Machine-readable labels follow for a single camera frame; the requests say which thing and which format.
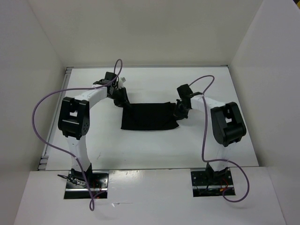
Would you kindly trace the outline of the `black skirt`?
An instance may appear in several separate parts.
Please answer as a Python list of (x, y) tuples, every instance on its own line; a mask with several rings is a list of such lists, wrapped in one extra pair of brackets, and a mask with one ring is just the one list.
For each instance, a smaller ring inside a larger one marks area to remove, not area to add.
[(164, 131), (179, 127), (173, 112), (176, 104), (138, 103), (123, 108), (121, 129), (130, 131)]

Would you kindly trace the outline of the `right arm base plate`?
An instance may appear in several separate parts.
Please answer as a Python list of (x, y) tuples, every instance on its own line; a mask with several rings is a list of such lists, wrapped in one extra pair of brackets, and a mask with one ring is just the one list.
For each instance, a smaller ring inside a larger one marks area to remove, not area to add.
[(229, 169), (222, 175), (210, 178), (204, 168), (191, 170), (193, 197), (234, 196), (235, 190)]

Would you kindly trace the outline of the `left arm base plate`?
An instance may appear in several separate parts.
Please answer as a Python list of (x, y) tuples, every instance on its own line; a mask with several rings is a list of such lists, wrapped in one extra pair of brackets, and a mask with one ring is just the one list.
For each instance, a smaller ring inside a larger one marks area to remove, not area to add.
[[(87, 186), (83, 180), (71, 179), (71, 172), (68, 176), (59, 175), (66, 179), (64, 199), (90, 199)], [(93, 178), (90, 181), (90, 188), (96, 199), (107, 199), (108, 195), (108, 171), (93, 171)]]

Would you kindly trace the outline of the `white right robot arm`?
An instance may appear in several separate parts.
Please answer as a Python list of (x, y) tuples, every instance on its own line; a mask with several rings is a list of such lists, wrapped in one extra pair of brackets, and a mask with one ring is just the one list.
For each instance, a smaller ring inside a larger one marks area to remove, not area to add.
[[(202, 141), (201, 158), (206, 163), (205, 178), (210, 184), (217, 184), (228, 170), (227, 153), (231, 145), (241, 141), (247, 133), (240, 109), (235, 102), (223, 103), (205, 97), (201, 92), (193, 92), (188, 84), (177, 88), (179, 99), (174, 110), (177, 120), (188, 118), (190, 110), (204, 113), (205, 127)], [(206, 160), (204, 151), (208, 133), (208, 125), (212, 127), (215, 141), (222, 146), (215, 159)]]

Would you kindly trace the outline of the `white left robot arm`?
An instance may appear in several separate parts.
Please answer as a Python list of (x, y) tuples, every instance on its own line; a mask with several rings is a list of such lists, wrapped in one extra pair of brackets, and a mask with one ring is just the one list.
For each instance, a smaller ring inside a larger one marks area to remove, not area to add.
[(86, 147), (90, 109), (105, 98), (112, 99), (117, 107), (130, 106), (125, 81), (124, 77), (106, 72), (105, 77), (94, 82), (87, 91), (62, 100), (58, 128), (67, 140), (69, 152), (74, 155), (70, 179), (76, 179), (82, 187), (89, 187), (93, 183), (92, 164)]

